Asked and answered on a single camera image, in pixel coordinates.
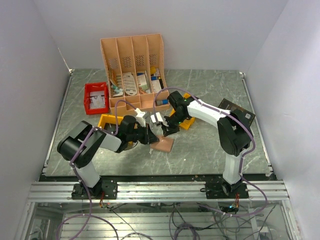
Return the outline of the pink leather card holder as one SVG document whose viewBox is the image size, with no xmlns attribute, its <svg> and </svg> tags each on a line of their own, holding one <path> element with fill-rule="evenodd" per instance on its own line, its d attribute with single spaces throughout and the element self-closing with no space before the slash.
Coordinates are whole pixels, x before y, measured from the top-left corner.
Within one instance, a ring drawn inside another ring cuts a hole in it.
<svg viewBox="0 0 320 240">
<path fill-rule="evenodd" d="M 174 139 L 165 137 L 163 135 L 158 135 L 157 137 L 159 141 L 152 143 L 150 145 L 150 148 L 153 150 L 169 153 L 172 150 Z"/>
</svg>

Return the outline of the yellow bin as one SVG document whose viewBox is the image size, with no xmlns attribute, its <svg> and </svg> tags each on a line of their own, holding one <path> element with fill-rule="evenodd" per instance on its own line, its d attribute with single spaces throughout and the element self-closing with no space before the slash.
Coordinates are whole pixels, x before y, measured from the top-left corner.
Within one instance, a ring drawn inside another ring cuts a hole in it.
<svg viewBox="0 0 320 240">
<path fill-rule="evenodd" d="M 120 125 L 121 121 L 123 120 L 123 116 L 115 116 L 111 114 L 102 114 L 100 116 L 99 122 L 98 122 L 98 127 L 99 128 L 104 128 L 106 124 L 111 124 L 111 125 Z"/>
<path fill-rule="evenodd" d="M 190 96 L 191 96 L 191 95 L 188 94 L 188 93 L 185 93 L 185 94 L 183 95 L 184 98 L 189 98 Z M 172 109 L 169 116 L 173 115 L 174 113 L 175 113 L 175 110 Z M 184 130 L 188 130 L 188 129 L 191 127 L 191 125 L 193 125 L 193 123 L 195 122 L 195 120 L 196 120 L 195 117 L 192 117 L 192 118 L 190 118 L 190 119 L 185 119 L 182 123 L 179 124 L 179 127 L 182 128 L 182 129 L 184 129 Z"/>
</svg>

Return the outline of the red plastic bin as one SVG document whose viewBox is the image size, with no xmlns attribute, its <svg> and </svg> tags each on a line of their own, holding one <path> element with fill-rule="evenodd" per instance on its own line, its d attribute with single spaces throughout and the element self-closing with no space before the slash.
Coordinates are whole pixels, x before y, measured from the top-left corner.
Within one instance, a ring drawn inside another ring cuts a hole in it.
<svg viewBox="0 0 320 240">
<path fill-rule="evenodd" d="M 109 112 L 109 91 L 106 82 L 86 83 L 84 85 L 84 110 L 87 115 Z"/>
</svg>

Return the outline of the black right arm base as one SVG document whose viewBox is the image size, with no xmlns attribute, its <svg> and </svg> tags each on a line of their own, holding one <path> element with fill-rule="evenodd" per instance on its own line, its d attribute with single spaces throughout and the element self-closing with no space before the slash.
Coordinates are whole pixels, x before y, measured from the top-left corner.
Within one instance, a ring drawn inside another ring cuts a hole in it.
<svg viewBox="0 0 320 240">
<path fill-rule="evenodd" d="M 247 185 L 241 180 L 230 185 L 225 181 L 206 182 L 200 189 L 207 199 L 247 199 L 249 197 Z"/>
</svg>

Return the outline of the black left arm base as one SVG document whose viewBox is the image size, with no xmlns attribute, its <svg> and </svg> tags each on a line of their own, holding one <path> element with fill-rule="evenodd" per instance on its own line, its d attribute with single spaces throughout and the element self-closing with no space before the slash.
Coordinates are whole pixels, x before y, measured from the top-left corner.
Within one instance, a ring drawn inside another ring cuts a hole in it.
<svg viewBox="0 0 320 240">
<path fill-rule="evenodd" d="M 96 186 L 88 187 L 92 199 L 115 200 L 118 194 L 118 184 L 110 179 L 100 180 Z M 82 183 L 73 186 L 71 198 L 73 200 L 88 200 L 88 193 Z"/>
</svg>

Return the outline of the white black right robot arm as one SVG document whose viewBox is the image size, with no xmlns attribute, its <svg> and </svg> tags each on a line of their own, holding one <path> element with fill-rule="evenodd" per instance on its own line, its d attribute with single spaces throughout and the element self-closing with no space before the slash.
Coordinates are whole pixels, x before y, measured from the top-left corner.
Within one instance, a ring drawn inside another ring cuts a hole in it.
<svg viewBox="0 0 320 240">
<path fill-rule="evenodd" d="M 239 110 L 225 110 L 214 107 L 204 101 L 189 96 L 183 97 L 177 90 L 167 97 L 174 109 L 171 116 L 165 116 L 161 122 L 163 135 L 169 136 L 180 130 L 180 124 L 191 118 L 200 119 L 217 128 L 219 143 L 225 152 L 225 167 L 222 177 L 224 183 L 220 186 L 221 194 L 226 198 L 233 197 L 238 192 L 237 183 L 242 179 L 244 156 L 253 144 L 256 147 L 249 120 Z"/>
</svg>

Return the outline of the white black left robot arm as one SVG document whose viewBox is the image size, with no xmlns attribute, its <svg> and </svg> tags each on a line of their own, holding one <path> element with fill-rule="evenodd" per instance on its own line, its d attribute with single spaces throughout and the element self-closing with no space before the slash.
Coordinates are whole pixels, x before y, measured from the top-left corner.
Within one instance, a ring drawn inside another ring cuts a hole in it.
<svg viewBox="0 0 320 240">
<path fill-rule="evenodd" d="M 134 116 L 124 116 L 115 127 L 115 133 L 110 133 L 83 120 L 57 145 L 57 152 L 84 182 L 84 192 L 91 199 L 98 198 L 102 193 L 99 184 L 101 177 L 92 162 L 99 148 L 121 153 L 130 142 L 143 145 L 159 142 L 149 124 L 140 123 Z"/>
</svg>

